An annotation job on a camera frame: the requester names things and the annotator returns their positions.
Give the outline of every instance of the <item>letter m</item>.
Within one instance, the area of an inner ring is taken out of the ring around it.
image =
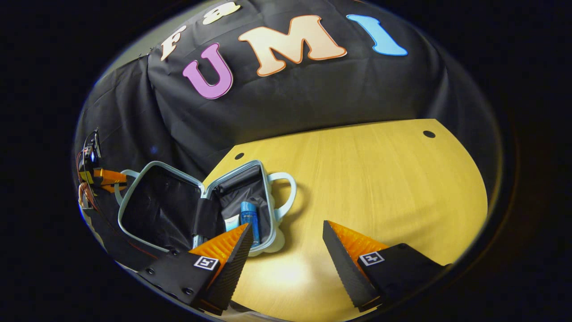
[[[275,50],[296,64],[302,62],[304,41],[310,47],[308,58],[326,60],[344,56],[347,51],[329,36],[320,24],[317,15],[301,15],[290,20],[288,34],[267,27],[258,27],[239,36],[240,41],[248,41],[258,62],[257,74],[268,76],[286,67],[286,62],[277,60],[272,53]]]

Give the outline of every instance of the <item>suitcase handle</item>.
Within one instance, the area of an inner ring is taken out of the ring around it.
[[[268,183],[271,183],[272,181],[278,179],[286,179],[290,181],[290,197],[288,197],[288,200],[286,201],[285,204],[282,205],[282,207],[274,210],[274,216],[276,217],[276,222],[280,222],[282,220],[282,217],[286,215],[288,210],[290,210],[290,208],[292,207],[292,204],[294,204],[294,198],[296,197],[296,181],[294,180],[294,178],[291,175],[287,174],[286,172],[277,172],[268,175]]]
[[[132,176],[134,178],[139,176],[139,172],[135,172],[135,171],[129,170],[129,169],[121,171],[121,174]],[[121,206],[121,202],[123,202],[123,197],[119,193],[119,185],[114,184],[113,189],[115,190],[115,200],[117,200],[117,203]]]

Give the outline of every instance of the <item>blue bottle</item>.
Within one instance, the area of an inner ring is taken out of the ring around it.
[[[253,242],[252,246],[260,245],[260,235],[258,233],[258,214],[256,213],[256,206],[250,202],[243,201],[240,203],[240,224],[250,223],[252,225]]]

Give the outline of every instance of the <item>open suitcase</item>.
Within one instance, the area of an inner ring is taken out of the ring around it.
[[[240,214],[243,201],[257,208],[260,244],[249,256],[277,252],[284,246],[280,222],[294,203],[296,182],[285,173],[267,175],[261,161],[253,160],[214,180],[208,187],[172,166],[153,161],[141,172],[123,170],[134,178],[122,197],[117,221],[130,237],[158,250],[192,249],[203,238],[226,231],[224,220]],[[275,209],[271,194],[274,180],[287,179],[291,185],[286,203]]]

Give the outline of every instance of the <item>yellow table surface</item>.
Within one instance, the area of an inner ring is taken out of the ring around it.
[[[428,138],[425,130],[436,137]],[[244,156],[235,160],[239,153]],[[353,307],[336,273],[322,240],[326,219],[388,246],[408,243],[441,265],[463,254],[486,219],[486,192],[473,159],[434,119],[352,125],[240,144],[210,173],[205,186],[255,159],[268,174],[290,173],[298,191],[280,225],[284,248],[249,257],[232,300],[279,319],[343,321],[366,313]],[[287,180],[273,184],[277,208],[289,191]]]

